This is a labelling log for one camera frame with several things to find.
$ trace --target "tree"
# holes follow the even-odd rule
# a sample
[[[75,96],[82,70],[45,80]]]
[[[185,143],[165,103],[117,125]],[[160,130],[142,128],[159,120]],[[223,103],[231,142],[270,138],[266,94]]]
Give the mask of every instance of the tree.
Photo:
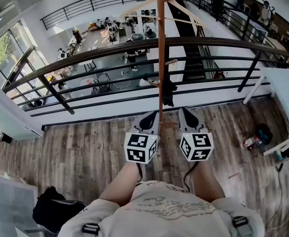
[[[14,55],[12,55],[12,41],[10,39],[9,33],[6,32],[0,38],[0,66],[7,59],[8,56],[12,56],[16,60]]]

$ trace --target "window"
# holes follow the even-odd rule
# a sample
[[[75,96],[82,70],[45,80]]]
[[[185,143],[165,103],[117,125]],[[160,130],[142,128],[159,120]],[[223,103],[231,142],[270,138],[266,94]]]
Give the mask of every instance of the window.
[[[38,51],[32,43],[21,22],[17,22],[0,37],[0,87],[18,80],[37,69],[44,67]],[[43,84],[39,79],[18,86],[7,93],[10,98],[16,97],[27,91],[23,96],[13,99],[16,104],[44,96],[46,88],[36,90]]]

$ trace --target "wooden floor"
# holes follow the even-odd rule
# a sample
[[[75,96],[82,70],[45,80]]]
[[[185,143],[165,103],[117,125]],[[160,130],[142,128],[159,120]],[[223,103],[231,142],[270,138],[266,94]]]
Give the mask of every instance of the wooden floor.
[[[271,98],[208,106],[197,109],[213,133],[215,151],[210,161],[227,196],[259,212],[266,223],[279,206],[281,189],[274,155],[262,156],[264,148],[248,152],[240,144],[264,122],[273,132],[269,148],[289,135],[289,124],[282,109]],[[160,145],[144,178],[164,180],[180,187],[188,164],[179,150],[178,112],[164,114]],[[91,123],[55,126],[40,139],[0,143],[0,171],[24,178],[42,193],[55,186],[67,199],[90,203],[117,175],[125,163],[125,132],[134,117]],[[289,161],[280,174],[284,198],[271,227],[289,218]],[[289,236],[289,222],[268,236]]]

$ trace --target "black bag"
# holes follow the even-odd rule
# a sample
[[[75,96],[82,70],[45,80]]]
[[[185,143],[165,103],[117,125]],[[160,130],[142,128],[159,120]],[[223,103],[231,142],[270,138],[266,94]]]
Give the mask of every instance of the black bag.
[[[85,207],[86,205],[80,201],[66,200],[52,186],[38,198],[33,209],[33,219],[37,224],[56,234],[68,220]]]

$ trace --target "staircase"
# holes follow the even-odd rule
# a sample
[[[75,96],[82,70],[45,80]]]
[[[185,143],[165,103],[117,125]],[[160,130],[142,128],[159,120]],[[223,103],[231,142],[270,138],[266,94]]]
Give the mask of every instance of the staircase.
[[[186,15],[185,13],[183,13],[182,11],[180,11],[179,9],[177,9],[175,6],[173,6],[172,4],[168,3],[170,11],[173,15],[173,18],[175,19],[181,19],[181,20],[185,20],[185,21],[190,21],[190,18],[188,15]],[[179,21],[175,21],[176,26],[178,28],[179,34],[181,37],[196,37],[195,35],[195,31],[193,29],[193,26],[188,24],[188,23],[184,23],[184,22],[179,22]],[[185,53],[187,57],[197,57],[197,56],[201,56],[200,55],[200,51],[199,51],[199,47],[184,47]],[[204,66],[201,62],[201,60],[187,60],[186,64],[185,64],[185,71],[189,71],[189,70],[198,70],[198,69],[203,69]],[[192,80],[192,79],[205,79],[205,73],[204,72],[196,72],[193,74],[184,74],[183,75],[183,80]]]

